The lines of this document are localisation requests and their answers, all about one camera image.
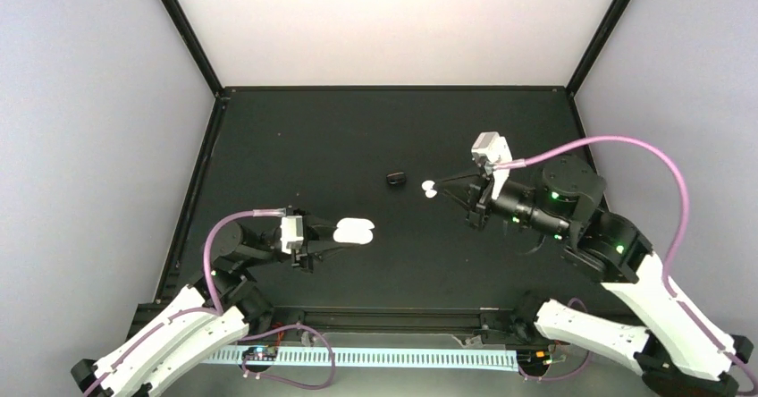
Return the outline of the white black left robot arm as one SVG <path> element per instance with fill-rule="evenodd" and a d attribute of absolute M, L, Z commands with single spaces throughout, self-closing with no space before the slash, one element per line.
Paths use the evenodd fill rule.
<path fill-rule="evenodd" d="M 329 222 L 291 207 L 228 215 L 202 245 L 198 279 L 119 348 L 78 361 L 72 380 L 84 396 L 159 396 L 228 345 L 281 340 L 290 330 L 315 336 L 316 330 L 300 322 L 274 322 L 274 307 L 251 268 L 288 263 L 311 272 L 334 253 L 369 244 L 374 229 L 366 218 Z"/>

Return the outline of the black earbud charging case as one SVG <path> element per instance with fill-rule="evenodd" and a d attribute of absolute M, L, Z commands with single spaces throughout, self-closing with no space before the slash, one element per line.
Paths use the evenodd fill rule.
<path fill-rule="evenodd" d="M 407 183 L 408 177 L 404 172 L 395 172 L 388 173 L 385 180 L 389 186 L 399 187 Z"/>

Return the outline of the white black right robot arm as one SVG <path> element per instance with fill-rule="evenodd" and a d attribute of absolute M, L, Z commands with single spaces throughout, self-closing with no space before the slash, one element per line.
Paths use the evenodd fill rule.
<path fill-rule="evenodd" d="M 576 345 L 633 371 L 660 396 L 740 394 L 730 369 L 749 360 L 752 342 L 722 332 L 688 298 L 673 296 L 676 285 L 662 281 L 653 245 L 631 221 L 602 207 L 605 180 L 583 160 L 554 157 L 531 186 L 508 182 L 480 162 L 473 172 L 422 187 L 428 197 L 442 194 L 462 206 L 475 229 L 497 215 L 557 241 L 568 263 L 639 319 L 625 325 L 533 296 L 509 318 L 517 340 L 540 335 Z"/>

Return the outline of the white earbud charging case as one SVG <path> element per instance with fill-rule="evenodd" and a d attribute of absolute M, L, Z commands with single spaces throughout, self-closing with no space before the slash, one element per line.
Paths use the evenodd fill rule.
<path fill-rule="evenodd" d="M 366 218 L 344 217 L 335 226 L 333 240 L 343 244 L 366 245 L 374 238 L 374 223 Z"/>

